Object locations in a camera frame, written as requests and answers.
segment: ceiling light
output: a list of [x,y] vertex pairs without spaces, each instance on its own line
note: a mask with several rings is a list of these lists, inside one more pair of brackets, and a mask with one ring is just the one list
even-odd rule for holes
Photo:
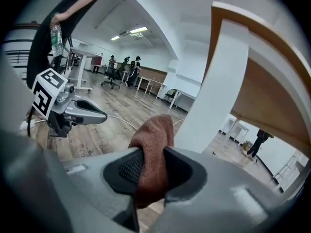
[[115,37],[111,38],[112,41],[115,41],[115,40],[118,40],[118,39],[120,39],[119,36],[115,36]]
[[142,28],[139,28],[139,29],[131,30],[130,32],[131,33],[139,33],[139,32],[146,31],[146,30],[148,30],[146,27],[142,27]]

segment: small chair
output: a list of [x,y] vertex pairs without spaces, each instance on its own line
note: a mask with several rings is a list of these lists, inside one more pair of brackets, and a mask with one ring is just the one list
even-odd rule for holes
[[118,72],[116,69],[109,67],[108,70],[104,73],[104,75],[108,76],[110,78],[110,81],[104,81],[101,83],[103,86],[104,83],[109,83],[111,85],[111,89],[113,89],[114,86],[117,86],[120,89],[120,86],[113,81],[119,78]]
[[172,102],[172,100],[174,99],[175,97],[175,94],[176,94],[177,90],[176,89],[171,89],[169,90],[166,94],[165,94],[165,97],[163,100],[165,100],[165,98],[167,97],[167,102]]

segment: white ceiling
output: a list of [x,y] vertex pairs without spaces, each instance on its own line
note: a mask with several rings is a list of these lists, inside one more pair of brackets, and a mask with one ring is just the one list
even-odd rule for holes
[[[158,0],[159,7],[165,10],[169,17],[176,21],[175,27],[181,32],[182,38],[187,41],[209,43],[211,9],[213,1],[222,1],[246,9],[275,24],[280,14],[272,0]],[[101,0],[96,3],[96,11],[90,18],[94,27],[102,17],[103,21],[96,29],[103,33],[104,40],[109,41],[122,31],[131,30],[141,26],[149,28],[143,35],[154,47],[164,47],[165,44],[146,21],[139,11],[125,0]],[[125,36],[114,42],[118,46],[146,46],[145,42],[137,37]]]

